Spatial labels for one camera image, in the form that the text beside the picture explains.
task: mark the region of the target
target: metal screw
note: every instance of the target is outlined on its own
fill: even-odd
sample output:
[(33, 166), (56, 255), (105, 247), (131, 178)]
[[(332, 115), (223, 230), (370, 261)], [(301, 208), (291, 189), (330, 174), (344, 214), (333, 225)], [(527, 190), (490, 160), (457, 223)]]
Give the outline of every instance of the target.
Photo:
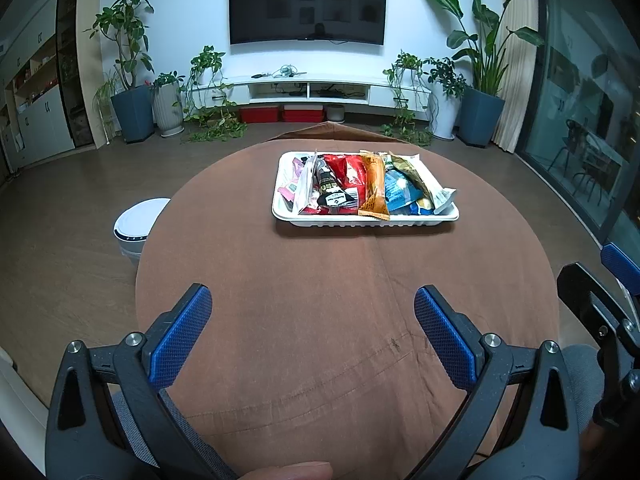
[(500, 343), (502, 343), (502, 339), (500, 339), (500, 336), (498, 336), (497, 334), (487, 334), (486, 336), (484, 336), (484, 342), (489, 346), (495, 348), (497, 346), (500, 346)]
[(560, 347), (555, 341), (545, 341), (545, 350), (550, 354), (558, 353)]
[(75, 354), (76, 352), (79, 352), (81, 348), (82, 341), (72, 341), (66, 346), (66, 351), (70, 354)]
[(131, 332), (124, 339), (124, 342), (129, 346), (138, 346), (141, 341), (142, 341), (142, 334), (140, 332)]
[(640, 390), (640, 376), (638, 370), (631, 370), (626, 377), (631, 391), (635, 394), (638, 393), (638, 390)]

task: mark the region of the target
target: person's thumb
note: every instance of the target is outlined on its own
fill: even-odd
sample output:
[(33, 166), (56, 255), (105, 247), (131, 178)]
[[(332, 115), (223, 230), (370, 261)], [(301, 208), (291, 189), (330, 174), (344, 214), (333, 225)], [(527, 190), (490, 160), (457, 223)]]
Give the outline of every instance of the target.
[(333, 475), (334, 470), (328, 462), (303, 462), (257, 469), (240, 480), (331, 480)]

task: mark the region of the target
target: curtain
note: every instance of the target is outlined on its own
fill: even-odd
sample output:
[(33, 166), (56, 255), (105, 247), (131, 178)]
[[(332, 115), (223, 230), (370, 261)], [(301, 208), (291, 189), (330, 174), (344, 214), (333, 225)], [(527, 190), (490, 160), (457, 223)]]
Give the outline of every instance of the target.
[[(538, 30), (538, 0), (512, 0), (502, 25), (502, 33), (506, 31), (505, 27), (515, 30), (525, 25)], [(536, 47), (513, 36), (507, 43), (504, 60), (509, 67), (502, 78), (498, 96), (505, 103), (493, 141), (502, 149), (513, 153), (529, 101)]]

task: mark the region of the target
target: red storage box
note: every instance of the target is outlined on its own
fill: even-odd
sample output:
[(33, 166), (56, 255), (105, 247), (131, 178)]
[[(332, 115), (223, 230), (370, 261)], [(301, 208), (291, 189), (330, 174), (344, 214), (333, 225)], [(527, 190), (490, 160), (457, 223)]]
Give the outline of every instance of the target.
[(324, 120), (322, 105), (284, 105), (282, 120), (287, 123), (321, 123)]
[(240, 120), (245, 123), (277, 123), (279, 105), (259, 105), (240, 108)]

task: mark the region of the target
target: wooden floor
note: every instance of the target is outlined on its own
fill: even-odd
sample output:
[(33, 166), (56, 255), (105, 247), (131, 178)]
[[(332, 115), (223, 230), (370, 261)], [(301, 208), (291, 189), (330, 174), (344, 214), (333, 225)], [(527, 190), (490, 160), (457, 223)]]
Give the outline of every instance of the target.
[[(112, 233), (120, 213), (141, 200), (170, 198), (220, 158), (305, 126), (251, 124), (242, 139), (228, 142), (153, 136), (127, 146), (116, 139), (100, 150), (25, 170), (0, 190), (0, 346), (44, 403), (71, 340), (115, 344), (137, 328), (135, 269), (120, 254)], [(564, 264), (581, 260), (620, 295), (600, 266), (591, 237), (516, 156), (458, 140), (436, 140), (431, 149), (478, 174), (519, 209), (555, 274)], [(561, 343), (589, 340), (566, 308), (561, 326)]]

